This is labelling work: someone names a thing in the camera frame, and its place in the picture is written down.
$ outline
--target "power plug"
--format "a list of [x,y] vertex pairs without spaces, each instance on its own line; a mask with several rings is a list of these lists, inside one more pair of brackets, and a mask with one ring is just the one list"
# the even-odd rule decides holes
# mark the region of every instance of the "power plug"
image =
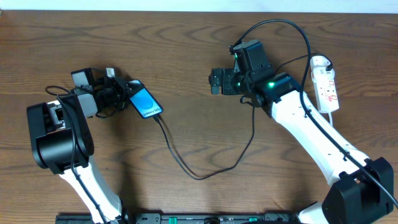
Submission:
[[331,62],[324,56],[312,57],[310,65],[318,111],[330,114],[339,108],[334,80],[335,71],[330,66]]

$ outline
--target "white backdrop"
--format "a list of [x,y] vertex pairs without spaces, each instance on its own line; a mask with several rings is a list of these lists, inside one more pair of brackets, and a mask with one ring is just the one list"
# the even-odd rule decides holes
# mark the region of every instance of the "white backdrop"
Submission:
[[0,0],[0,9],[398,13],[398,0]]

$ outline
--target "wood grain surface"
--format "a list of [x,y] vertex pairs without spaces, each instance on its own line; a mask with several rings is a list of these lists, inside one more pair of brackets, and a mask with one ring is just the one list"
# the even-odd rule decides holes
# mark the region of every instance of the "wood grain surface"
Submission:
[[[88,212],[64,180],[34,162],[26,118],[28,106],[54,100],[45,86],[72,88],[70,72],[81,68],[117,67],[142,80],[165,109],[172,144],[197,174],[234,164],[251,135],[251,109],[238,96],[211,95],[208,75],[233,66],[228,45],[244,31],[276,17],[303,27],[312,50],[332,59],[340,100],[335,128],[398,170],[398,15],[5,11],[0,223],[54,223],[59,213]],[[259,27],[250,39],[262,41],[275,66],[305,54],[300,34],[285,24]],[[284,70],[300,80],[304,66],[295,62]],[[305,88],[315,103],[310,80]],[[311,157],[261,110],[237,168],[204,181],[181,171],[156,122],[134,109],[87,122],[98,167],[133,211],[297,210],[328,192]],[[398,212],[378,222],[397,223]]]

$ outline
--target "white power strip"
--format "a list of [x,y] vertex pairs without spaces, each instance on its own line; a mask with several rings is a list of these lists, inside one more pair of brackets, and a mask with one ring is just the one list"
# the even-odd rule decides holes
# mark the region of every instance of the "white power strip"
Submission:
[[335,71],[327,70],[331,62],[324,56],[314,56],[311,58],[311,79],[315,89],[317,98],[317,106],[319,113],[328,113],[329,122],[333,125],[331,112],[336,111],[338,106]]

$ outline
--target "wooden table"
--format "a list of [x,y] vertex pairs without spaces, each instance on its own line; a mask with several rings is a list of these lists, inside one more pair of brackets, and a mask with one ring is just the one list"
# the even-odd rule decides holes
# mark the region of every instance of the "wooden table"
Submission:
[[[198,174],[234,164],[251,135],[251,108],[238,96],[211,95],[208,75],[233,66],[228,45],[246,29],[275,17],[303,27],[312,50],[332,59],[340,101],[335,128],[398,170],[397,15],[6,11],[0,18],[0,223],[53,223],[59,213],[88,212],[64,180],[34,162],[25,112],[54,100],[47,85],[72,88],[70,72],[81,68],[118,67],[142,80],[165,108],[173,145]],[[262,41],[275,66],[305,54],[300,34],[285,24],[262,26],[249,39]],[[291,63],[285,71],[300,80],[304,65]],[[315,103],[310,79],[305,88]],[[262,110],[237,168],[204,181],[182,172],[158,124],[134,109],[87,122],[102,174],[133,211],[297,210],[323,200],[329,189],[302,146]],[[380,222],[397,223],[398,213]]]

